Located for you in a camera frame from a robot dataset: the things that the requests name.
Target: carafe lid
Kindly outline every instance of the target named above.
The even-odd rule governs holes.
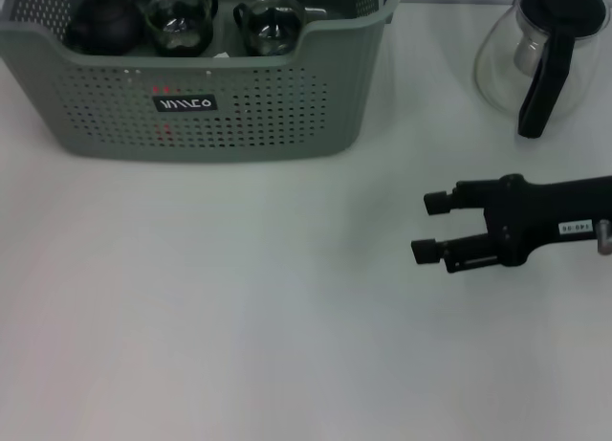
[[[603,0],[520,0],[520,8],[546,33],[562,28],[575,38],[598,33],[607,17]]]

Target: glass carafe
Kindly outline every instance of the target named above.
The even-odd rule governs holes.
[[[584,98],[609,23],[603,0],[514,0],[476,58],[478,90],[493,107],[518,116],[518,133],[542,135],[550,118]]]

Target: glass cup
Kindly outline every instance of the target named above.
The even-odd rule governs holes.
[[[199,56],[214,37],[212,21],[219,0],[152,0],[146,28],[158,55]]]

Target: black teapot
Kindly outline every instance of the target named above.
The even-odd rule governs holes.
[[[144,36],[148,0],[85,0],[66,29],[66,44],[90,55],[124,55]]]

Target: gray plastic basket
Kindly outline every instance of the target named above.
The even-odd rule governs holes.
[[[170,162],[297,159],[350,146],[360,132],[384,25],[399,2],[300,0],[356,18],[309,24],[291,55],[161,58],[65,48],[65,27],[80,1],[6,0],[3,58],[69,151]],[[239,41],[230,12],[250,0],[220,1],[209,55]],[[194,98],[210,95],[217,109],[201,108]],[[166,107],[190,111],[160,112]]]

